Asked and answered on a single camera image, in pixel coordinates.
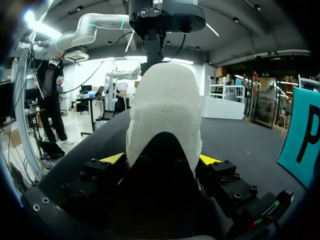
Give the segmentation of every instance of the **white knit sneaker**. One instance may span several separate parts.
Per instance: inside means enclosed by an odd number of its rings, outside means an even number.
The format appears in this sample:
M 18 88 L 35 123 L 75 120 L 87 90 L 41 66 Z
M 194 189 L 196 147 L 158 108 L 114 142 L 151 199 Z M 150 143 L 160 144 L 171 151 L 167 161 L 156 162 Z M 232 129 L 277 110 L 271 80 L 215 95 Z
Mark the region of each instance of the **white knit sneaker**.
M 74 142 L 73 141 L 71 141 L 70 139 L 66 139 L 66 140 L 64 140 L 64 141 L 60 141 L 60 143 L 61 144 L 65 144 L 65 145 L 72 145 L 72 144 L 74 144 Z
M 180 64 L 158 63 L 143 75 L 130 109 L 126 154 L 132 166 L 157 134 L 168 132 L 179 141 L 195 174 L 202 141 L 201 104 L 195 76 Z

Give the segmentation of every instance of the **black pants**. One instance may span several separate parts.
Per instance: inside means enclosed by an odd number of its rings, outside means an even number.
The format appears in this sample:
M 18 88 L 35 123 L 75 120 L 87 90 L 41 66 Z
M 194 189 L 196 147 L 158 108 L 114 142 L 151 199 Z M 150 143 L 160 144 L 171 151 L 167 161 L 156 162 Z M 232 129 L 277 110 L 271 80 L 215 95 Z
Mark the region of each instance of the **black pants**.
M 55 134 L 52 131 L 49 118 L 52 119 L 53 127 L 61 141 L 67 139 L 67 135 L 65 132 L 64 122 L 61 118 L 60 112 L 60 104 L 59 104 L 59 97 L 58 96 L 47 96 L 44 99 L 38 97 L 38 104 L 40 109 L 45 109 L 45 111 L 40 112 L 40 118 L 42 121 L 43 129 L 45 132 L 48 141 L 51 143 L 56 142 Z

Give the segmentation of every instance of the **person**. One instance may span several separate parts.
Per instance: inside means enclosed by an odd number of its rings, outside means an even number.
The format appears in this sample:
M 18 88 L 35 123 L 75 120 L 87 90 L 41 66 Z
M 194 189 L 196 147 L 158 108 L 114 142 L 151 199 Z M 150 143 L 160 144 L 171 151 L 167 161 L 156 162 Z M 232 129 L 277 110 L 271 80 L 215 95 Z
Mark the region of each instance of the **person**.
M 116 84 L 113 84 L 113 92 L 115 92 Z M 119 90 L 116 90 L 116 99 L 115 99 L 115 105 L 114 105 L 114 111 L 116 113 L 121 113 L 125 110 L 125 100 L 124 96 L 119 92 Z
M 52 59 L 42 61 L 36 72 L 38 83 L 35 83 L 35 87 L 40 87 L 42 92 L 42 95 L 39 95 L 37 99 L 39 108 L 45 109 L 40 112 L 40 119 L 48 141 L 56 142 L 56 137 L 49 123 L 49 118 L 51 118 L 61 143 L 71 145 L 73 142 L 68 139 L 65 131 L 61 117 L 59 93 L 57 92 L 57 86 L 61 86 L 64 82 L 64 62 L 61 60 L 63 54 L 63 52 L 59 52 Z

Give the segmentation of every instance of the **white sneaker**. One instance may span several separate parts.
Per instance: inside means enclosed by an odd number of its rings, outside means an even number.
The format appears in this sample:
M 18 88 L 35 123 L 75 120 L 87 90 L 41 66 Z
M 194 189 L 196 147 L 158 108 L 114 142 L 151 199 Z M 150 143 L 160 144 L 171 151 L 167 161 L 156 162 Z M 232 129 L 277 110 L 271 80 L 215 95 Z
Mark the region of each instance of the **white sneaker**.
M 64 141 L 60 141 L 60 143 L 61 143 L 61 144 L 66 144 L 66 145 L 72 145 L 72 144 L 74 144 L 74 142 L 71 141 L 70 139 L 66 139 L 66 140 L 64 140 Z

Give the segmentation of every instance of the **green exit sign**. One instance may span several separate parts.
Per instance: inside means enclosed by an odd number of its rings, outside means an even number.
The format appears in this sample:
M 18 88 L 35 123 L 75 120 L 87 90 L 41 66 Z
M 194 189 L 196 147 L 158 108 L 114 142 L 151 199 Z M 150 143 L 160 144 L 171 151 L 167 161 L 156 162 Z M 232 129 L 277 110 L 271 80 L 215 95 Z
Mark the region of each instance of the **green exit sign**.
M 277 53 L 277 51 L 270 51 L 270 52 L 268 52 L 268 55 L 269 56 L 277 56 L 278 53 Z

